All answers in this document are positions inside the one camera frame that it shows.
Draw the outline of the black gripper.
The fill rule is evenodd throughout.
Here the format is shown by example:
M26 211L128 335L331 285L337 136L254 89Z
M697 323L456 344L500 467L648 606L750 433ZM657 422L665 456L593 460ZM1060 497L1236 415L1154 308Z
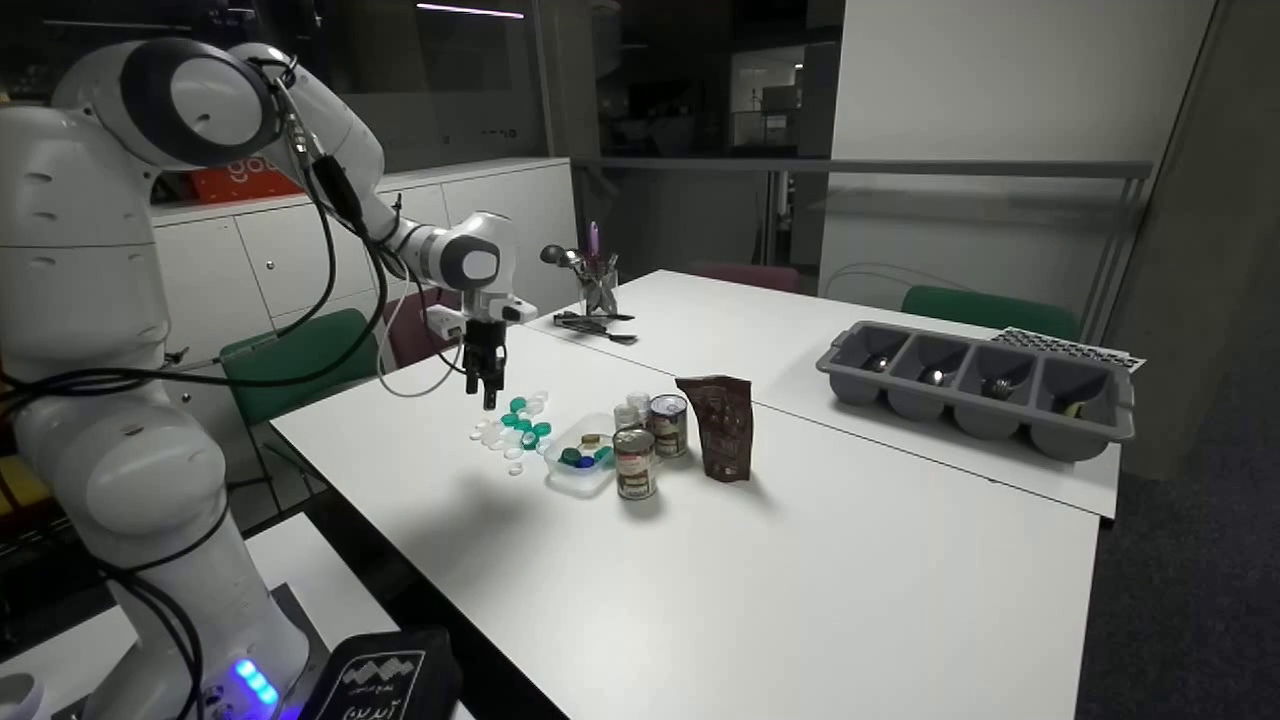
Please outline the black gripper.
M503 393L503 342L507 323L503 320L467 320L464 323L464 393L478 393L482 375L482 408L493 413L500 393Z

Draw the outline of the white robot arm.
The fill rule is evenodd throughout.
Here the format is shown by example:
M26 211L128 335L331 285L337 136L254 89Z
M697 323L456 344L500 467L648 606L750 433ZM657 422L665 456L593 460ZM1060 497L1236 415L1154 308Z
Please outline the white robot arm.
M375 131L301 61L249 40L120 40L80 55L44 104L0 108L0 356L15 454L52 490L134 643L86 720L274 720L306 636L232 522L228 466L175 404L153 185L266 159L385 277L434 279L476 396L503 389L503 327L526 318L500 221L422 230L378 198Z

